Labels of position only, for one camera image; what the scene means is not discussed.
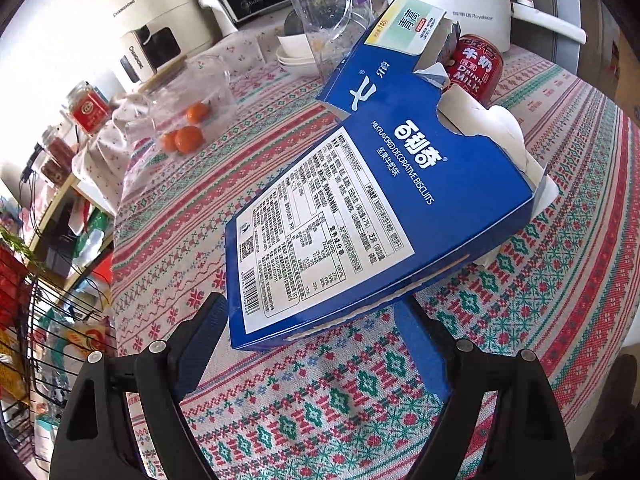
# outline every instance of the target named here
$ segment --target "nutrition label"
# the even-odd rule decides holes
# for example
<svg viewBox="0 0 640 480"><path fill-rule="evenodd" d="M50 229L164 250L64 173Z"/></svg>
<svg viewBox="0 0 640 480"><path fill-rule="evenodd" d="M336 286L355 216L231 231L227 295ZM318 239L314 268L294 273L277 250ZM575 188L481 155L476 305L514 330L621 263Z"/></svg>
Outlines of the nutrition label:
<svg viewBox="0 0 640 480"><path fill-rule="evenodd" d="M260 330L414 254L344 127L238 217L244 325Z"/></svg>

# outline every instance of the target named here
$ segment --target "plastic bottle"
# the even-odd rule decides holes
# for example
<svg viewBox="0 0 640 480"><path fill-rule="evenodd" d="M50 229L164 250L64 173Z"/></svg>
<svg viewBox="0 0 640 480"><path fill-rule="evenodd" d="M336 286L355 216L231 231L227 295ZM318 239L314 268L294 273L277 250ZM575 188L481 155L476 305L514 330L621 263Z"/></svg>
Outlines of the plastic bottle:
<svg viewBox="0 0 640 480"><path fill-rule="evenodd" d="M291 0L323 81L373 21L371 0Z"/></svg>

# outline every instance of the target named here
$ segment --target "qr code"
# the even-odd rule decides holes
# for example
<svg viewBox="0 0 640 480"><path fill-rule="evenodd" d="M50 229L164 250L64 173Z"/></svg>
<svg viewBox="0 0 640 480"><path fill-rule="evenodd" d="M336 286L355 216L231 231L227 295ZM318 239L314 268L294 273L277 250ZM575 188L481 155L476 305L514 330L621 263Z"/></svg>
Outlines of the qr code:
<svg viewBox="0 0 640 480"><path fill-rule="evenodd" d="M247 238L245 242L240 244L240 261L244 260L249 254L254 252L254 237Z"/></svg>

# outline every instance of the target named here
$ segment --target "torn box flap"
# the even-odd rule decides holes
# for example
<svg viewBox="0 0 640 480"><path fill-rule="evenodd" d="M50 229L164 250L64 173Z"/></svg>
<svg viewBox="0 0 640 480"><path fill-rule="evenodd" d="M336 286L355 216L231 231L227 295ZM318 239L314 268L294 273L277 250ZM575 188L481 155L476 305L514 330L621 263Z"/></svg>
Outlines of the torn box flap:
<svg viewBox="0 0 640 480"><path fill-rule="evenodd" d="M458 85L452 85L442 94L438 110L463 135L489 137L524 173L533 189L539 186L544 171L527 152L520 125L508 110L499 106L487 110Z"/></svg>
<svg viewBox="0 0 640 480"><path fill-rule="evenodd" d="M435 63L428 68L415 70L414 74L440 90L450 85L449 74L447 74L442 63Z"/></svg>

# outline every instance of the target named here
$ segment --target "blue cardboard box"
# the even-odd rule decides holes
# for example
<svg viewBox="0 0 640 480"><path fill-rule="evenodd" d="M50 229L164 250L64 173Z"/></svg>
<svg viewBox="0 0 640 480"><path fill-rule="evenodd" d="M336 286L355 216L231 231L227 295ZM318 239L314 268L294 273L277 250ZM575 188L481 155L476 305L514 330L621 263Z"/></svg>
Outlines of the blue cardboard box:
<svg viewBox="0 0 640 480"><path fill-rule="evenodd" d="M440 97L398 71L227 224L233 348L394 303L529 222L536 186L487 136L444 127Z"/></svg>
<svg viewBox="0 0 640 480"><path fill-rule="evenodd" d="M419 0L393 0L336 67L317 99L343 119L386 88L397 74L428 72L434 64L449 59L460 28L444 14ZM447 77L443 67L440 74L442 83Z"/></svg>

